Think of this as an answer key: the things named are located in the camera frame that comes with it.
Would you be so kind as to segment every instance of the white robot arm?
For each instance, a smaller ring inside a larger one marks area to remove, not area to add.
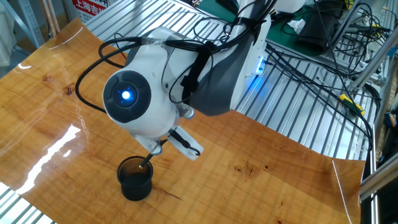
[[[247,32],[248,23],[242,18],[252,22],[269,13],[274,4],[272,0],[241,1],[240,23],[245,25],[233,27],[229,42]],[[266,20],[239,43],[214,54],[211,51],[216,47],[210,43],[202,44],[201,52],[194,52],[174,47],[178,40],[191,42],[179,33],[164,27],[150,31],[142,37],[150,44],[131,49],[126,66],[105,84],[106,113],[152,155],[159,155],[161,142],[168,139],[195,160],[203,148],[179,126],[180,118],[192,118],[194,108],[217,116],[236,107],[246,74],[256,69],[264,55],[271,26],[269,17]]]

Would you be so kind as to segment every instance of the wood grain surface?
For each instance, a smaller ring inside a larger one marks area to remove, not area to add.
[[[74,20],[0,80],[0,181],[55,222],[359,223],[363,161],[317,154],[235,111],[182,120],[204,153],[190,161],[166,144],[150,195],[126,200],[116,169],[147,152],[74,92],[101,43]],[[94,69],[83,96],[102,105],[116,70]]]

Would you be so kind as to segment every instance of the electrical wire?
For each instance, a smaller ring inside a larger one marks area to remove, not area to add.
[[[317,3],[316,0],[313,0],[313,1],[314,1],[314,5],[315,5],[316,9],[318,10],[318,15],[319,15],[319,17],[320,17],[320,22],[321,22],[321,25],[322,25],[322,29],[323,29],[323,31],[324,31],[324,33],[325,33],[325,37],[326,37],[326,39],[327,39],[327,41],[328,41],[328,45],[331,46],[331,42],[330,42],[330,40],[329,40],[329,38],[328,38],[327,31],[326,31],[326,27],[325,27],[325,24],[324,24],[323,19],[322,19],[322,15],[321,15],[321,13],[320,13],[320,11],[319,11],[318,3]],[[371,9],[371,7],[369,6],[368,8],[369,8],[369,13],[370,13],[370,15],[372,15],[372,9]],[[351,94],[349,93],[349,91],[348,91],[348,89],[347,89],[347,86],[345,85],[345,82],[344,82],[344,80],[343,80],[343,77],[340,75],[340,73],[339,73],[339,71],[338,71],[338,64],[337,64],[337,60],[336,60],[335,53],[333,52],[332,49],[330,49],[330,52],[331,52],[331,56],[332,56],[332,58],[333,58],[333,61],[334,61],[334,63],[335,63],[335,66],[336,66],[336,71],[337,71],[337,73],[338,73],[337,76],[339,77],[340,81],[342,82],[343,87],[344,87],[345,91],[347,92],[348,98],[351,100],[351,102],[352,102],[354,105],[356,105],[356,103],[355,103],[353,97],[351,96]],[[344,105],[346,105],[347,107],[349,107],[344,101],[342,101],[342,100],[340,100],[340,101],[341,101]],[[359,116],[359,118],[360,118],[360,119],[363,121],[363,123],[365,124],[366,131],[368,132],[368,141],[369,141],[369,150],[368,150],[368,152],[370,152],[370,151],[372,150],[372,148],[373,148],[373,131],[372,131],[372,127],[371,127],[371,125],[368,123],[368,121],[366,121],[366,119],[363,117],[363,115],[362,115],[359,111],[356,111],[356,110],[352,110],[352,111],[354,111],[354,112],[357,114],[357,116]]]
[[[275,62],[281,66],[283,69],[285,69],[286,71],[288,71],[291,75],[293,75],[296,80],[300,80],[300,78],[305,79],[306,81],[310,82],[312,85],[315,85],[317,87],[319,87],[321,90],[325,91],[327,94],[329,94],[330,96],[332,96],[334,99],[336,99],[337,101],[339,101],[340,103],[345,105],[345,102],[342,101],[338,96],[336,96],[334,93],[332,93],[330,90],[324,88],[321,84],[318,84],[317,82],[315,82],[314,80],[310,79],[309,77],[305,76],[303,73],[299,72],[296,68],[294,68],[290,63],[288,63],[288,61],[286,61],[277,51],[276,49],[274,49],[273,47],[271,47],[270,45],[267,45],[267,49],[266,52],[275,60]],[[307,87],[313,94],[318,95],[318,93],[313,90],[312,88],[310,88],[306,83],[302,83],[305,87]],[[350,120],[349,118],[347,118],[347,116],[345,114],[343,114],[342,112],[338,111],[335,106],[331,105],[329,102],[327,102],[327,100],[323,99],[322,97],[319,97],[319,99],[324,102],[324,104],[326,104],[327,106],[329,106],[330,108],[332,108],[333,110],[335,110],[338,114],[342,115],[344,118],[346,118],[352,125],[354,125],[356,128],[358,128],[366,137],[368,137],[369,139],[371,138],[371,136],[369,135],[369,132],[364,129],[362,129],[361,127],[359,127],[354,121]],[[353,113],[355,113],[356,115],[360,114],[359,112],[357,112],[356,110],[351,110]]]
[[[124,36],[121,35],[120,33],[115,33],[115,34],[113,35],[114,39],[117,38],[116,35],[119,35],[120,37],[124,37]],[[127,57],[125,56],[124,52],[121,52],[121,54],[122,54],[122,56],[124,57],[124,59],[127,60]]]
[[[99,64],[101,64],[102,62],[105,62],[105,61],[106,61],[107,59],[109,59],[110,57],[115,56],[115,55],[117,55],[117,54],[119,54],[119,53],[121,53],[121,52],[123,52],[123,51],[125,51],[125,50],[129,50],[129,49],[132,49],[132,48],[134,48],[134,47],[138,47],[138,46],[140,46],[140,45],[141,45],[141,44],[134,43],[134,44],[130,44],[130,45],[121,47],[120,49],[117,49],[117,50],[115,50],[115,51],[113,51],[113,52],[111,52],[111,53],[109,53],[109,54],[107,54],[107,55],[101,57],[101,58],[98,59],[96,62],[94,62],[92,65],[90,65],[90,66],[79,76],[79,78],[77,79],[76,84],[75,84],[75,92],[76,92],[76,96],[79,98],[79,100],[82,101],[82,102],[83,102],[84,104],[86,104],[87,106],[90,106],[90,107],[92,107],[92,108],[94,108],[94,109],[96,109],[96,110],[98,110],[98,111],[101,111],[101,112],[106,113],[106,111],[105,111],[104,108],[102,108],[102,107],[100,107],[100,106],[97,106],[97,105],[94,105],[94,104],[90,103],[89,101],[85,100],[84,97],[82,97],[82,95],[80,94],[80,90],[79,90],[80,84],[81,84],[81,82],[83,81],[83,79],[86,77],[86,75],[89,74],[89,73],[92,71],[92,69],[94,69],[95,67],[97,67],[97,66],[98,66]]]

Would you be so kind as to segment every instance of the black cable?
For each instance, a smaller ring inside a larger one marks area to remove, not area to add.
[[[101,108],[101,107],[99,107],[99,106],[97,106],[97,105],[94,105],[94,104],[90,103],[89,101],[85,100],[84,97],[82,97],[82,96],[80,95],[80,91],[79,91],[80,83],[81,83],[81,81],[83,81],[83,79],[86,77],[86,75],[87,75],[88,73],[90,73],[90,72],[92,71],[92,69],[94,69],[95,67],[97,67],[100,63],[105,62],[108,58],[110,58],[110,57],[112,57],[112,56],[115,56],[115,55],[119,54],[120,52],[123,52],[123,51],[125,51],[125,50],[129,50],[129,49],[132,49],[132,48],[134,48],[134,47],[138,47],[138,46],[140,46],[140,45],[141,45],[141,44],[135,43],[135,44],[130,44],[130,45],[121,47],[120,49],[115,50],[115,51],[113,51],[113,52],[111,52],[111,53],[109,53],[109,54],[107,54],[107,55],[101,57],[101,58],[98,59],[96,62],[94,62],[92,65],[90,65],[90,66],[79,76],[79,78],[77,79],[76,84],[75,84],[75,92],[76,92],[76,96],[79,98],[79,100],[81,100],[81,101],[82,101],[84,104],[86,104],[87,106],[90,106],[90,107],[92,107],[92,108],[94,108],[94,109],[96,109],[96,110],[99,110],[99,111],[101,111],[101,112],[106,113],[106,111],[105,111],[104,108]]]
[[[323,19],[322,19],[322,15],[321,15],[320,12],[319,12],[318,3],[317,3],[316,0],[313,0],[313,1],[314,1],[315,7],[316,7],[317,10],[318,10],[318,15],[320,16],[320,22],[321,22],[321,24],[322,24],[322,29],[323,29],[323,31],[324,31],[324,33],[325,33],[325,37],[326,37],[326,39],[327,39],[327,41],[328,41],[328,45],[331,46],[330,40],[329,40],[329,38],[328,38],[328,36],[327,36],[327,31],[326,31],[326,28],[325,28],[325,24],[324,24]],[[370,13],[370,15],[372,15],[372,9],[370,8],[370,6],[369,6],[369,13]],[[333,61],[334,61],[334,63],[335,63],[335,66],[336,66],[336,71],[337,71],[337,73],[338,73],[337,76],[339,77],[340,81],[342,82],[343,87],[344,87],[344,89],[345,89],[346,92],[347,92],[348,98],[349,98],[349,99],[351,100],[351,102],[353,102],[353,104],[355,105],[356,103],[355,103],[353,97],[351,96],[351,94],[349,93],[349,91],[348,91],[348,89],[347,89],[347,86],[346,86],[345,83],[344,83],[343,77],[340,75],[340,73],[339,73],[339,71],[338,71],[338,64],[337,64],[337,60],[336,60],[335,53],[333,52],[332,49],[330,49],[330,51],[331,51],[331,56],[332,56],[332,58],[333,58]],[[368,121],[366,121],[366,119],[363,117],[363,115],[362,115],[360,112],[358,112],[358,111],[356,111],[356,110],[352,110],[352,111],[355,111],[355,113],[359,116],[359,118],[361,118],[361,120],[363,120],[363,122],[364,122],[364,124],[365,124],[366,131],[368,132],[368,135],[370,136],[370,138],[368,139],[368,140],[369,140],[369,151],[370,151],[370,150],[373,148],[373,132],[372,132],[372,127],[370,126],[370,124],[368,123]]]
[[[135,42],[135,43],[138,43],[138,44],[141,45],[142,44],[142,37],[121,37],[121,38],[117,38],[117,39],[113,39],[113,40],[108,40],[108,41],[104,42],[103,44],[101,44],[101,46],[98,49],[98,55],[101,58],[104,57],[104,55],[102,53],[103,49],[105,47],[111,45],[111,44],[115,44],[115,43],[118,43],[118,42]],[[110,65],[113,65],[115,67],[118,67],[118,68],[124,68],[124,65],[112,62],[112,61],[110,61],[108,59],[105,59],[105,62],[110,64]]]
[[[297,79],[299,77],[304,78],[306,81],[308,82],[312,82],[313,85],[319,87],[321,90],[325,91],[326,93],[328,93],[330,96],[334,97],[337,101],[339,101],[340,103],[342,103],[343,105],[347,106],[347,108],[352,111],[354,114],[356,115],[361,115],[360,112],[358,112],[357,110],[352,110],[343,100],[341,100],[338,96],[336,96],[334,93],[332,93],[330,90],[322,87],[319,83],[315,82],[314,80],[310,79],[309,77],[307,77],[306,75],[304,75],[303,73],[301,73],[300,71],[298,71],[295,67],[293,67],[290,63],[288,63],[288,61],[286,61],[281,55],[279,55],[279,53],[276,51],[276,49],[274,49],[273,47],[271,47],[270,45],[267,45],[267,49],[271,50],[276,56],[274,56],[272,53],[270,53],[268,50],[266,50],[266,52],[275,60],[275,62],[277,64],[279,64],[281,67],[284,67],[286,71],[288,71],[290,74],[292,74],[294,77],[296,77]],[[317,95],[318,93],[311,89],[306,83],[303,83],[304,86],[306,86],[312,93],[314,93],[315,95]],[[336,110],[336,108],[334,106],[332,106],[329,102],[327,102],[327,100],[319,97],[320,100],[322,100],[326,105],[328,105],[329,107],[333,108],[338,114],[342,115],[343,117],[345,117],[351,124],[353,124],[354,126],[356,126],[366,137],[369,138],[369,147],[371,145],[371,142],[373,143],[373,141],[371,140],[371,135],[369,135],[369,129],[366,128],[366,131],[364,131],[362,128],[360,128],[354,121],[348,119],[346,117],[345,114],[343,114],[342,112]],[[367,123],[367,121],[363,118],[363,116],[361,115],[360,118]]]
[[[116,35],[119,35],[120,37],[124,37],[123,35],[121,35],[120,33],[115,33],[114,35],[113,35],[113,38],[114,39],[116,39]],[[124,57],[124,59],[126,59],[127,60],[127,57],[124,55],[124,52],[121,52],[121,54],[122,54],[122,56]]]
[[[182,145],[183,147],[186,147],[187,149],[191,149],[191,150],[195,151],[195,152],[196,152],[196,155],[197,155],[197,156],[200,156],[200,151],[199,151],[198,149],[195,149],[194,147],[192,147],[191,144],[190,144],[187,140],[185,140],[178,132],[172,131],[172,132],[170,133],[170,135],[171,135],[175,140],[177,140],[179,143],[181,143],[181,145]]]

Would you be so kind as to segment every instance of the black mug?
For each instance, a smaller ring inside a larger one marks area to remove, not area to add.
[[[123,195],[132,201],[146,198],[152,190],[154,168],[150,162],[144,167],[142,156],[132,156],[123,160],[118,167],[118,181],[122,185]]]

